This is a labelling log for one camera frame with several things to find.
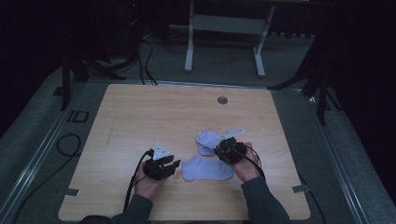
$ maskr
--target person's right hand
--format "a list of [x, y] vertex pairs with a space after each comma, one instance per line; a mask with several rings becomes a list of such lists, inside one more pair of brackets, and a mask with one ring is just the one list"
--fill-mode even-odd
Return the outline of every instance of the person's right hand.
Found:
[[[246, 142], [244, 144], [247, 147], [246, 156], [249, 159], [253, 160], [257, 165], [259, 165], [259, 157], [253, 152], [251, 143]], [[244, 183], [260, 176], [260, 172], [257, 170], [256, 166], [254, 166], [250, 161], [245, 158], [235, 164], [231, 164], [230, 166], [233, 167], [236, 175]]]

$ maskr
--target table leg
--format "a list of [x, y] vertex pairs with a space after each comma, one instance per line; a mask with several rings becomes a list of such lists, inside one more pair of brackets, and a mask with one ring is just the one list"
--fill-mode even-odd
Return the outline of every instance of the table leg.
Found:
[[186, 64], [184, 65], [184, 71], [190, 72], [192, 69], [192, 56], [194, 53], [193, 43], [193, 20], [194, 20], [194, 1], [190, 1], [190, 26], [189, 26], [189, 45], [187, 46]]
[[254, 60], [256, 61], [256, 67], [257, 67], [257, 75], [259, 77], [265, 76], [264, 66], [262, 65], [262, 46], [264, 45], [265, 37], [267, 37], [268, 29], [270, 28], [271, 19], [274, 15], [274, 11], [275, 11], [275, 7], [270, 7], [268, 11], [267, 19], [265, 20], [264, 25], [262, 27], [262, 37], [260, 39], [260, 43], [257, 47], [253, 48]]

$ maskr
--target gray carpet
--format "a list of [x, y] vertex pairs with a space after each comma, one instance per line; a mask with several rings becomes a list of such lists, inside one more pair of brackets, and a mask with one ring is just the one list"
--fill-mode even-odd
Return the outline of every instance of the gray carpet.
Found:
[[[313, 40], [304, 37], [287, 39], [284, 36], [269, 36], [262, 54], [267, 76], [259, 78], [256, 75], [252, 51], [248, 47], [249, 41], [245, 41], [243, 47], [237, 47], [234, 43], [224, 44], [223, 41], [209, 42], [207, 35], [197, 38], [200, 41], [196, 42], [193, 68], [188, 74], [184, 73], [187, 49], [185, 36], [175, 36], [170, 43], [155, 42], [155, 36], [146, 38], [154, 48], [148, 70], [160, 83], [173, 81], [263, 88], [294, 76]], [[143, 44], [141, 52], [142, 59], [145, 60], [149, 56], [149, 46]], [[120, 75], [128, 78], [126, 81], [117, 81], [118, 83], [140, 82], [137, 66], [120, 72]], [[90, 113], [85, 123], [64, 121], [55, 135], [55, 140], [58, 140], [64, 134], [77, 133], [81, 137], [82, 145], [84, 144], [106, 86], [112, 82], [116, 81], [92, 76], [88, 84], [84, 85], [82, 93], [75, 96], [73, 104], [66, 112], [59, 111], [61, 98], [52, 95], [55, 88], [61, 85], [60, 71], [43, 83], [0, 141], [0, 202], [5, 201], [26, 162], [40, 147], [51, 124], [59, 117], [68, 117], [71, 111]], [[304, 81], [296, 83], [291, 88], [300, 89], [303, 85]], [[359, 137], [345, 114], [330, 104], [330, 110], [326, 111], [328, 125], [325, 131], [335, 140], [333, 145], [360, 199], [366, 215], [363, 221], [357, 221], [351, 212], [345, 190], [341, 187], [338, 174], [330, 160], [328, 139], [322, 134], [323, 127], [318, 125], [308, 99], [296, 91], [278, 91], [273, 95], [297, 170], [318, 200], [327, 223], [394, 223], [395, 207], [380, 184]], [[76, 145], [74, 138], [64, 139], [60, 144], [63, 150], [69, 152]], [[66, 160], [55, 145], [52, 145], [29, 190], [46, 179]], [[18, 223], [62, 223], [57, 213], [77, 163], [78, 158], [71, 160], [33, 194], [21, 210]], [[312, 216], [308, 220], [293, 223], [321, 223], [321, 216], [313, 198], [309, 194], [306, 194], [306, 197]]]

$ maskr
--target hand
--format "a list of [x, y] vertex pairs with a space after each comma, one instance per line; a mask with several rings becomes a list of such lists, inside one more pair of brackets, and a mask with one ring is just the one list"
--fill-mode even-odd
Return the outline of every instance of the hand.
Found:
[[[246, 156], [259, 165], [259, 157], [251, 149], [251, 143], [246, 142], [244, 144], [247, 147]], [[257, 170], [256, 166], [254, 166], [250, 161], [245, 158], [235, 164], [231, 164], [230, 166], [233, 167], [238, 178], [244, 183], [260, 176], [260, 172]]]
[[143, 173], [144, 166], [145, 163], [142, 162], [142, 164], [140, 164], [139, 171], [137, 172], [136, 179], [134, 180], [134, 193], [152, 201], [163, 187], [163, 183], [165, 182], [166, 178], [162, 180], [154, 180], [149, 178]]

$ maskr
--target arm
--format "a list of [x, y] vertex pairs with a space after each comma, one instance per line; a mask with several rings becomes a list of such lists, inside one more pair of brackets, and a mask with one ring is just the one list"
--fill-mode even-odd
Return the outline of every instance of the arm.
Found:
[[139, 167], [134, 186], [134, 195], [128, 204], [125, 212], [111, 218], [112, 224], [146, 224], [149, 219], [153, 203], [152, 200], [162, 188], [163, 180], [153, 180], [145, 176], [143, 167], [145, 163]]
[[290, 223], [289, 215], [270, 192], [262, 176], [242, 184], [242, 190], [247, 200], [248, 216], [252, 224]]
[[[245, 145], [246, 156], [258, 164], [259, 158], [251, 150], [251, 143]], [[285, 208], [270, 192], [264, 177], [250, 161], [243, 159], [232, 164], [232, 167], [244, 182], [241, 187], [247, 200], [248, 215], [252, 224], [290, 223]]]

